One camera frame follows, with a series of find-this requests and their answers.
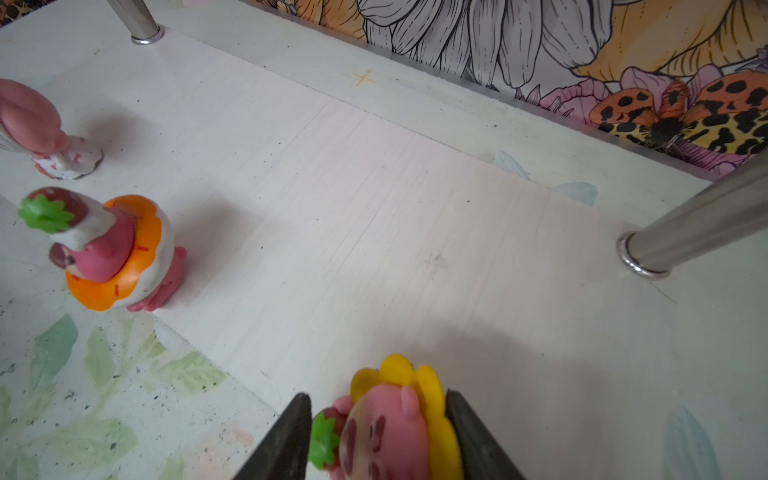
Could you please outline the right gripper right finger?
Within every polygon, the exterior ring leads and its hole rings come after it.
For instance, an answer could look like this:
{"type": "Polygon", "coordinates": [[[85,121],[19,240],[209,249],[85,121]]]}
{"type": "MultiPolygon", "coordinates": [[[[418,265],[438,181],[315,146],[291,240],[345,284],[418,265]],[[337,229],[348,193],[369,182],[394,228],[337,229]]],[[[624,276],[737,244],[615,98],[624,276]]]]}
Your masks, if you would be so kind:
{"type": "Polygon", "coordinates": [[[446,414],[453,426],[467,480],[525,480],[465,397],[448,390],[446,414]]]}

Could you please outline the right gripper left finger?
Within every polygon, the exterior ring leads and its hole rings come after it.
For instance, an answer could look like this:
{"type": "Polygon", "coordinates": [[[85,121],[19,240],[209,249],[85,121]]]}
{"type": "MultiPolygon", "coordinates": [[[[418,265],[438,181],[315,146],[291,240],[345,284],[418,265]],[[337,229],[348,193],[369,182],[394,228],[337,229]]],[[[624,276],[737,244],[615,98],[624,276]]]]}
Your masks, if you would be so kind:
{"type": "Polygon", "coordinates": [[[310,396],[297,393],[233,480],[304,480],[311,429],[310,396]]]}

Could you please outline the pink bear yellow flower toy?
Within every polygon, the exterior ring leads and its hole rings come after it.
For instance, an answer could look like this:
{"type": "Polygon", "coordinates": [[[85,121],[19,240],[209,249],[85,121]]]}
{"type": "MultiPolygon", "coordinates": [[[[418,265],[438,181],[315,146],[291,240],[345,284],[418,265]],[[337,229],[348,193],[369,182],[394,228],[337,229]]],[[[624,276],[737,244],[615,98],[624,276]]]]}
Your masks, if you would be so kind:
{"type": "Polygon", "coordinates": [[[308,463],[332,479],[462,479],[434,369],[393,354],[357,371],[349,393],[313,419],[308,463]]]}

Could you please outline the pink bear orange donut toy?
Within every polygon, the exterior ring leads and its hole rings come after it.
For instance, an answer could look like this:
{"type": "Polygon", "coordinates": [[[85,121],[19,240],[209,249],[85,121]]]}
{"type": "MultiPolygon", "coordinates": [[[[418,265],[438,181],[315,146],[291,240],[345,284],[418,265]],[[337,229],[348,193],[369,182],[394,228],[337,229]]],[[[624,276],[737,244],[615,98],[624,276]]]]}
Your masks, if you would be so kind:
{"type": "Polygon", "coordinates": [[[20,203],[25,224],[49,235],[50,261],[84,307],[151,312],[178,290],[185,248],[152,200],[124,195],[101,203],[59,187],[32,191],[20,203]]]}

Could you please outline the white hooded pink doll toy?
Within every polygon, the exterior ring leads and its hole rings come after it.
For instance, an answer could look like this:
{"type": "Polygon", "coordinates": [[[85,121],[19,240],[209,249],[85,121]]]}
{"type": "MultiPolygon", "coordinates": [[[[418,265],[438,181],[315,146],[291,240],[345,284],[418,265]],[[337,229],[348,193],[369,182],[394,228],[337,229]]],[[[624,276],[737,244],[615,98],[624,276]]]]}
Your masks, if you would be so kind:
{"type": "Polygon", "coordinates": [[[104,159],[99,145],[64,132],[56,107],[37,90],[1,81],[1,148],[28,156],[43,175],[75,180],[104,159]]]}

